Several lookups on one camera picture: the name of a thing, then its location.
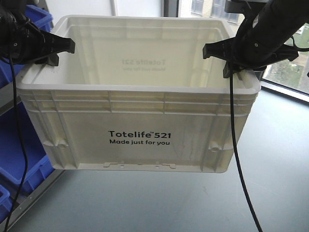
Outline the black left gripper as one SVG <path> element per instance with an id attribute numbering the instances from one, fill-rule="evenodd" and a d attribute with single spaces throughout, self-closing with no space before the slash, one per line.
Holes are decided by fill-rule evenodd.
<path id="1" fill-rule="evenodd" d="M 0 3 L 0 59 L 56 67 L 58 53 L 75 53 L 75 42 L 40 29 L 25 15 L 25 2 Z"/>

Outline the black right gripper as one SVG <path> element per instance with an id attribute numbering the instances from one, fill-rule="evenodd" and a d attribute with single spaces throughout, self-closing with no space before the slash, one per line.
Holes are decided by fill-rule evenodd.
<path id="1" fill-rule="evenodd" d="M 288 15 L 246 15 L 234 38 L 206 43 L 203 59 L 235 59 L 226 61 L 223 78 L 245 69 L 265 69 L 267 65 L 294 59 L 298 52 L 284 43 L 299 29 L 299 22 Z"/>

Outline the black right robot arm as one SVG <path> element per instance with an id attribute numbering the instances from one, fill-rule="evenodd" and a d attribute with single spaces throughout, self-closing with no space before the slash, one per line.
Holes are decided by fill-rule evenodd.
<path id="1" fill-rule="evenodd" d="M 227 0 L 225 12 L 245 17 L 235 37 L 203 47 L 204 59 L 216 57 L 226 61 L 224 78 L 243 69 L 263 71 L 270 64 L 293 61 L 299 52 L 306 51 L 295 44 L 286 45 L 286 41 L 308 23 L 307 0 Z"/>

